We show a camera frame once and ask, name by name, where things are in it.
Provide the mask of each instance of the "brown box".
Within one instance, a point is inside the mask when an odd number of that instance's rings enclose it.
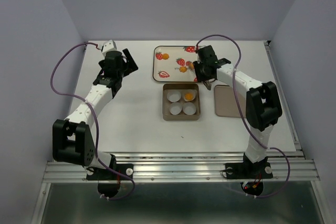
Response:
[[[172,102],[170,102],[167,99],[167,93],[169,92],[169,90],[179,90],[179,91],[183,91],[186,89],[193,89],[196,90],[196,97],[193,101],[191,101],[192,103],[195,104],[196,106],[196,113],[193,115],[186,115],[183,110],[180,112],[180,114],[178,115],[172,115],[169,111],[169,105],[172,104]],[[201,106],[200,106],[200,93],[199,93],[199,89],[198,89],[198,85],[195,83],[168,83],[163,85],[163,95],[162,95],[162,116],[163,119],[166,121],[196,121],[200,118],[201,116]],[[183,97],[181,97],[181,99],[178,101],[179,103],[181,103],[182,105],[184,103],[186,103],[183,99]]]

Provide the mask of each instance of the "container with compartments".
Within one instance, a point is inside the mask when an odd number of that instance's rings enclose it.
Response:
[[[174,100],[169,101],[167,95],[170,91],[178,91],[181,93],[181,97],[178,95],[173,97]],[[184,96],[186,92],[193,94],[193,98],[190,101],[185,101]],[[163,95],[162,95],[162,116],[166,121],[196,121],[201,116],[201,106],[200,106],[200,95],[199,95],[198,85],[195,83],[168,83],[163,86]],[[182,106],[189,102],[190,104],[195,105],[196,111],[192,115],[187,115],[182,109],[180,113],[174,115],[170,111],[170,106],[173,102],[180,103]]]

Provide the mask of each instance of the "cable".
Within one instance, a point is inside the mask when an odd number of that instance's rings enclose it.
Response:
[[[233,86],[233,93],[234,93],[234,96],[235,96],[235,100],[236,100],[236,103],[237,103],[237,107],[238,107],[238,111],[239,111],[239,115],[240,115],[240,118],[241,120],[243,121],[243,124],[247,130],[247,132],[250,134],[250,136],[264,149],[270,149],[270,150],[277,150],[278,152],[280,152],[284,158],[286,159],[286,162],[287,162],[287,166],[288,166],[288,173],[287,173],[287,178],[285,180],[285,183],[283,184],[283,186],[281,186],[277,191],[275,191],[274,193],[271,193],[271,194],[268,194],[268,195],[263,195],[263,196],[257,196],[257,198],[267,198],[267,197],[270,197],[270,196],[273,196],[273,195],[276,195],[278,194],[281,190],[283,190],[287,183],[288,183],[288,180],[289,180],[289,176],[290,176],[290,164],[289,164],[289,160],[288,160],[288,157],[285,155],[285,153],[276,148],[276,147],[271,147],[271,148],[268,148],[266,145],[262,144],[259,139],[254,136],[254,134],[252,133],[252,131],[250,130],[250,128],[248,127],[246,121],[245,121],[245,118],[244,118],[244,115],[243,115],[243,112],[241,110],[241,107],[240,107],[240,104],[239,104],[239,101],[238,101],[238,94],[237,94],[237,89],[236,89],[236,71],[237,71],[237,67],[240,63],[240,60],[241,60],[241,56],[242,56],[242,53],[241,53],[241,50],[240,50],[240,47],[239,45],[237,44],[236,41],[234,41],[233,39],[231,39],[230,37],[227,37],[225,35],[221,35],[221,34],[212,34],[212,35],[208,35],[208,36],[205,36],[204,38],[200,39],[197,43],[196,43],[196,51],[198,51],[198,44],[200,42],[202,42],[203,40],[207,39],[207,38],[210,38],[210,37],[222,37],[222,38],[226,38],[228,40],[230,40],[233,44],[235,44],[235,46],[237,47],[238,49],[238,53],[239,53],[239,57],[238,57],[238,60],[234,66],[234,70],[233,70],[233,74],[232,74],[232,86]]]
[[[86,100],[83,98],[83,97],[80,97],[79,95],[76,95],[76,94],[69,94],[69,93],[62,93],[62,92],[59,92],[55,89],[54,87],[54,75],[55,75],[55,72],[58,68],[58,66],[61,64],[61,62],[64,60],[65,57],[68,56],[69,53],[71,53],[75,48],[77,47],[80,47],[80,46],[84,46],[84,45],[94,45],[96,46],[96,48],[99,50],[98,48],[98,44],[95,44],[95,43],[92,43],[92,42],[84,42],[84,43],[81,43],[81,44],[78,44],[78,45],[75,45],[74,47],[72,47],[69,51],[67,51],[63,56],[62,58],[60,58],[60,60],[57,62],[56,66],[54,67],[52,73],[51,73],[51,77],[50,77],[50,87],[51,89],[53,90],[54,93],[58,94],[58,95],[64,95],[64,96],[67,96],[67,97],[73,97],[73,98],[77,98],[79,100],[81,100],[82,102],[84,102],[88,107],[89,109],[91,110],[91,113],[92,113],[92,117],[93,117],[93,120],[96,124],[96,147],[94,149],[94,154],[98,160],[98,162],[108,171],[116,174],[117,176],[119,175],[120,177],[123,177],[125,179],[128,179],[132,182],[133,184],[133,187],[131,189],[131,191],[129,191],[126,195],[124,196],[121,196],[121,197],[118,197],[118,198],[108,198],[108,197],[104,197],[105,199],[107,200],[119,200],[119,199],[123,199],[123,198],[126,198],[127,196],[131,195],[135,189],[135,182],[132,178],[122,174],[122,173],[118,173],[117,171],[111,169],[110,167],[108,167],[102,160],[100,160],[99,156],[98,156],[98,143],[99,143],[99,125],[98,125],[98,118],[97,118],[97,115],[92,107],[92,105],[88,102],[86,102]]]

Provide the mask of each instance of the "table surface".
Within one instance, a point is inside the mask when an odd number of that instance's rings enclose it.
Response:
[[[116,41],[118,50],[128,48],[139,70],[125,77],[116,97],[99,115],[99,150],[104,152],[244,152],[248,133],[240,118],[215,114],[214,91],[199,84],[201,118],[198,121],[169,122],[162,118],[163,83],[153,80],[153,52],[157,46],[189,46],[195,41]],[[239,69],[263,82],[275,81],[263,41],[238,41],[242,50]],[[238,52],[230,41],[206,41],[218,58],[236,62]],[[85,52],[76,94],[85,97],[103,59],[89,45]],[[73,100],[70,113],[80,104]],[[95,126],[91,129],[95,136]],[[295,151],[293,133],[285,113],[273,129],[269,146]]]

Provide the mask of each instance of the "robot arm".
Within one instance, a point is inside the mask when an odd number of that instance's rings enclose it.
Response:
[[[218,60],[212,46],[197,51],[198,61],[195,61],[195,73],[198,81],[203,82],[209,89],[208,80],[216,79],[233,86],[234,65],[225,58]],[[273,82],[262,83],[236,70],[236,90],[246,99],[246,119],[250,124],[250,131],[259,142],[267,147],[273,125],[282,115],[276,85]],[[263,174],[267,163],[266,149],[257,143],[252,136],[244,153],[243,163],[226,164],[232,168],[227,178],[254,178]]]
[[[123,77],[138,69],[129,51],[125,49],[123,53],[124,56],[116,50],[112,40],[102,46],[104,59],[99,62],[101,70],[85,98],[92,105],[96,116],[116,96]],[[93,115],[85,102],[64,120],[56,120],[52,127],[53,158],[58,162],[105,169],[94,153],[95,146],[90,131],[93,123]],[[114,155],[98,151],[98,156],[110,168],[116,168]]]

